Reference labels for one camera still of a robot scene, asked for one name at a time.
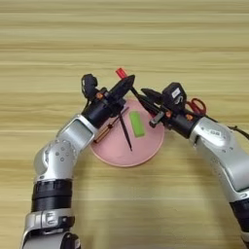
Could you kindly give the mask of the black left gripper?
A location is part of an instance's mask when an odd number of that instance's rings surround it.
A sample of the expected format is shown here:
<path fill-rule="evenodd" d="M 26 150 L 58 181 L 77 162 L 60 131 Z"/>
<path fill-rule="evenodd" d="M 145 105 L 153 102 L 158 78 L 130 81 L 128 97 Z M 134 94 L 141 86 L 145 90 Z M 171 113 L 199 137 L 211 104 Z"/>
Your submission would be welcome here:
<path fill-rule="evenodd" d="M 110 90 L 99 90 L 82 115 L 94 126 L 102 127 L 109 118 L 117 117 L 125 106 L 124 96 L 133 87 L 134 75 L 121 79 Z"/>

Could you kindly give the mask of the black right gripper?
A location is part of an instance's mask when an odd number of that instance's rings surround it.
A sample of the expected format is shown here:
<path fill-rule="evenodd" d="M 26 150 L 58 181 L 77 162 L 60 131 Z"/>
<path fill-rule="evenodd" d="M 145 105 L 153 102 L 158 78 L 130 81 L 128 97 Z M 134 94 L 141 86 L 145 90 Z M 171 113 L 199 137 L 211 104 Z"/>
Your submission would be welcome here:
<path fill-rule="evenodd" d="M 183 109 L 173 107 L 172 105 L 156 106 L 153 102 L 162 102 L 162 94 L 152 89 L 141 90 L 146 96 L 140 95 L 138 101 L 153 117 L 149 121 L 151 127 L 163 124 L 168 129 L 173 129 L 185 138 L 189 138 L 195 118 L 186 117 L 187 113 Z"/>

